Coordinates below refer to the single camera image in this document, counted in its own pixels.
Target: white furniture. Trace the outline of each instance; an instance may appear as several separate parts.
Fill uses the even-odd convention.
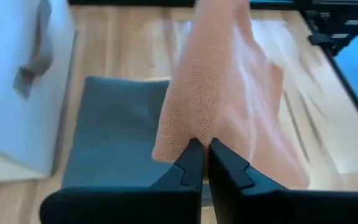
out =
[[[53,62],[27,96],[15,86],[36,45],[40,0],[0,0],[0,181],[50,176],[75,28],[66,0],[49,0]]]

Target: orange towel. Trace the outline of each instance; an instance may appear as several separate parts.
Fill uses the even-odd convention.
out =
[[[284,186],[307,188],[308,176],[277,123],[282,83],[282,70],[254,40],[248,0],[199,0],[153,158],[173,162],[191,138],[205,147],[218,138]]]

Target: cabinet handle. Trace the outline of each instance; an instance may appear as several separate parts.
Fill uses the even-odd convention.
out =
[[[30,76],[43,75],[52,64],[53,49],[48,31],[51,12],[49,1],[40,0],[32,58],[27,65],[20,67],[21,73]]]

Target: wooden floor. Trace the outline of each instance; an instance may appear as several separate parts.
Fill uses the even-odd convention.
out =
[[[53,177],[0,184],[0,224],[39,223],[46,195],[59,189],[87,75],[135,80],[167,77],[178,59],[192,9],[73,7],[78,37],[62,156]],[[358,114],[331,66],[307,41],[297,12],[254,11],[253,30],[266,53],[285,69],[280,124],[310,174],[311,189],[358,190]],[[203,223],[216,223],[212,208]]]

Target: black frame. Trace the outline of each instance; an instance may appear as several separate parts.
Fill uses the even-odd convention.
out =
[[[301,11],[300,13],[301,13],[302,17],[304,18],[306,25],[308,26],[310,31],[312,33],[316,33],[317,32],[316,27],[313,25],[313,22],[308,17],[307,13],[305,11]],[[347,94],[351,98],[354,106],[356,107],[356,109],[358,111],[358,97],[357,97],[356,93],[354,92],[354,90],[352,89],[352,87],[350,86],[350,84],[347,82],[346,77],[342,73],[341,69],[338,67],[337,63],[335,62],[334,55],[331,53],[330,48],[328,46],[323,46],[323,45],[321,45],[320,48],[323,51],[323,53],[325,54],[326,58],[328,59],[328,62],[331,64],[332,68],[334,69],[335,73],[337,74],[337,77],[341,81],[342,86],[346,90]]]
[[[219,224],[252,220],[301,223],[310,219],[358,223],[358,192],[288,190],[218,139],[212,140],[208,156]],[[152,186],[61,189],[44,200],[40,220],[42,224],[199,224],[203,161],[204,147],[192,139],[172,168]]]
[[[68,0],[75,5],[193,7],[196,0]],[[339,0],[250,0],[251,9],[358,11],[358,2]]]

